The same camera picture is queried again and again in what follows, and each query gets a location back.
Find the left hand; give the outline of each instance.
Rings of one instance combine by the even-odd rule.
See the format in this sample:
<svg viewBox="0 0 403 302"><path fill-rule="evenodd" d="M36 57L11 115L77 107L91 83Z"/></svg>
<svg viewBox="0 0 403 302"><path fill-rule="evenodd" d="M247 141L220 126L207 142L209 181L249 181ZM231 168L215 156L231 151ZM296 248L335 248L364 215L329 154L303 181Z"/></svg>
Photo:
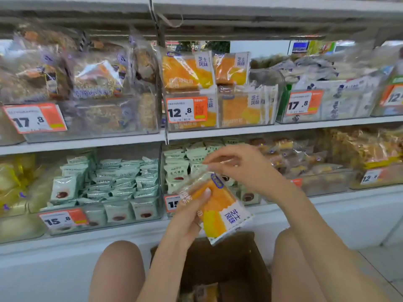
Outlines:
<svg viewBox="0 0 403 302"><path fill-rule="evenodd" d="M179 248L187 252L201 230L197 212L209 200L210 196L211 191L207 188L198 199L193 199L187 204L182 200L179 201L176 213L169 223L163 239L177 244Z"/></svg>

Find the price tag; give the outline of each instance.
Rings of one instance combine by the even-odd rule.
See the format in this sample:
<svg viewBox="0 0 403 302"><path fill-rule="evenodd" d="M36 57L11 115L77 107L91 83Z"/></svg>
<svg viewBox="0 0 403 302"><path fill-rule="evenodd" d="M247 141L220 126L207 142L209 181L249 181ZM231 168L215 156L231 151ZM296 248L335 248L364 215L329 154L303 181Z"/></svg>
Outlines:
<svg viewBox="0 0 403 302"><path fill-rule="evenodd" d="M179 201L181 200L181 198L179 197L179 195L169 195L169 196L164 196L164 200L165 200L165 205L166 205L166 211L167 211L167 213L170 213L170 212L176 211L176 207L177 207Z"/></svg>
<svg viewBox="0 0 403 302"><path fill-rule="evenodd" d="M60 108L56 104L13 105L3 106L3 109L20 134L67 130Z"/></svg>
<svg viewBox="0 0 403 302"><path fill-rule="evenodd" d="M49 229L59 229L88 224L87 217L80 208L50 213L40 213L39 217Z"/></svg>
<svg viewBox="0 0 403 302"><path fill-rule="evenodd" d="M168 121L170 123L207 121L207 101L207 96L166 99Z"/></svg>
<svg viewBox="0 0 403 302"><path fill-rule="evenodd" d="M383 103L384 106L400 106L403 103L403 86L394 86Z"/></svg>
<svg viewBox="0 0 403 302"><path fill-rule="evenodd" d="M377 169L368 170L365 173L364 177L362 178L361 184L369 184L369 183L376 182L379 179L379 177L380 177L381 173L383 172L383 170L384 170L383 168L377 168Z"/></svg>
<svg viewBox="0 0 403 302"><path fill-rule="evenodd" d="M302 186L302 178L292 179L291 182L294 183L297 187Z"/></svg>
<svg viewBox="0 0 403 302"><path fill-rule="evenodd" d="M322 90L291 92L286 115L316 113L322 96Z"/></svg>

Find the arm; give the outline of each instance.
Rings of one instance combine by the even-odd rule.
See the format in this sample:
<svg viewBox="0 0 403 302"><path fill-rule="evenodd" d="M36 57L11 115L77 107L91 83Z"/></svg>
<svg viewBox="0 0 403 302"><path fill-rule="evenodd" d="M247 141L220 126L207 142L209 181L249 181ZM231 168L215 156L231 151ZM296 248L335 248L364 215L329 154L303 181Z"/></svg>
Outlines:
<svg viewBox="0 0 403 302"><path fill-rule="evenodd" d="M233 165L216 161L228 160ZM388 301L356 264L354 254L326 224L305 194L277 172L257 148L233 145L204 160L209 169L245 184L274 201L284 212L304 257L329 302Z"/></svg>
<svg viewBox="0 0 403 302"><path fill-rule="evenodd" d="M206 189L200 199L187 205L179 202L136 302L176 301L187 250L201 229L196 214L210 194L210 189Z"/></svg>

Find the right hand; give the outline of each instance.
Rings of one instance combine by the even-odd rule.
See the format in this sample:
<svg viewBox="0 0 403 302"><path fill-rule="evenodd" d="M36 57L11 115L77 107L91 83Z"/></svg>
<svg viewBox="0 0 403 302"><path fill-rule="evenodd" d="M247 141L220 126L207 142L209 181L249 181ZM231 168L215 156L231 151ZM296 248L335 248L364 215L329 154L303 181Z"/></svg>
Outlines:
<svg viewBox="0 0 403 302"><path fill-rule="evenodd" d="M259 149L248 144L227 145L204 158L208 170L231 177L244 184L249 190L276 201L276 191L295 188L261 154Z"/></svg>

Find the forearm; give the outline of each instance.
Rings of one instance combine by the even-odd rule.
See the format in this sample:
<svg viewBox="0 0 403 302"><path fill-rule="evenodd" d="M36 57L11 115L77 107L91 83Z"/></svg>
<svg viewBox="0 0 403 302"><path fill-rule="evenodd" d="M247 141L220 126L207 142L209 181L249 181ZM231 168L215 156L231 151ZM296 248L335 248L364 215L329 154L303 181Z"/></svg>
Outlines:
<svg viewBox="0 0 403 302"><path fill-rule="evenodd" d="M137 302L175 302L185 259L186 250L163 238Z"/></svg>
<svg viewBox="0 0 403 302"><path fill-rule="evenodd" d="M282 186L283 190L272 193L272 197L284 212L326 299L329 302L383 301L383 294L361 272L354 254L305 194L289 182Z"/></svg>

